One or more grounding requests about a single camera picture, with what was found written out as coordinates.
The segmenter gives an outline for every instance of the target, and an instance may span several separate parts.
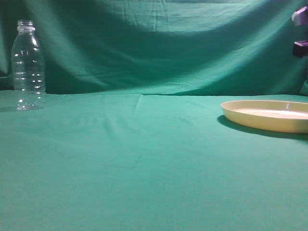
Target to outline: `green cloth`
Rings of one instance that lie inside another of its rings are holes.
[[[0,89],[18,19],[32,19],[49,93],[298,94],[305,0],[2,0]]]
[[[220,104],[273,95],[0,91],[1,231],[306,231],[308,135],[243,127]]]

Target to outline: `plastic bottle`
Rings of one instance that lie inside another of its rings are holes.
[[[12,70],[18,110],[43,107],[45,62],[30,20],[18,20],[18,35],[12,48]]]

